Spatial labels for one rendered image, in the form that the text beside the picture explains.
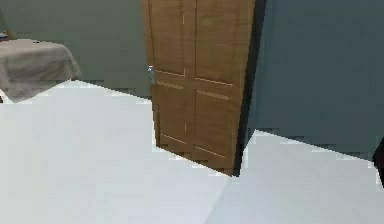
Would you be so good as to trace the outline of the black object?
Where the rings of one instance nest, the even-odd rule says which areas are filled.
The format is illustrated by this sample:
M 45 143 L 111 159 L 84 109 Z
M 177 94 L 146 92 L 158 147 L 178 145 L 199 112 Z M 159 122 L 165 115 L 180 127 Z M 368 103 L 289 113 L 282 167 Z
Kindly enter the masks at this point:
M 372 156 L 372 161 L 374 167 L 378 171 L 381 185 L 384 188 L 384 137 L 381 139 L 379 145 L 377 146 Z

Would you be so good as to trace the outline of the brown wooden panelled door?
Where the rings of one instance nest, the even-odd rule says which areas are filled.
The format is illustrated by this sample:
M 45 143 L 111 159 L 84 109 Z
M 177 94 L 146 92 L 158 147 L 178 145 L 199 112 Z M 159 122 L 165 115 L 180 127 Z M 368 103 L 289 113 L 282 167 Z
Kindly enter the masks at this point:
M 140 1 L 157 147 L 238 175 L 255 0 Z

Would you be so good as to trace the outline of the bed with grey cover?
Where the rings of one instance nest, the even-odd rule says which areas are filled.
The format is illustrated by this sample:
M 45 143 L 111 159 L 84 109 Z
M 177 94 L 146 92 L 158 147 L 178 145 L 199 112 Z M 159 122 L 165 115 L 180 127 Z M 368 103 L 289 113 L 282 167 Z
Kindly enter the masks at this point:
M 81 74 L 72 52 L 63 44 L 31 39 L 0 43 L 0 90 L 13 103 Z

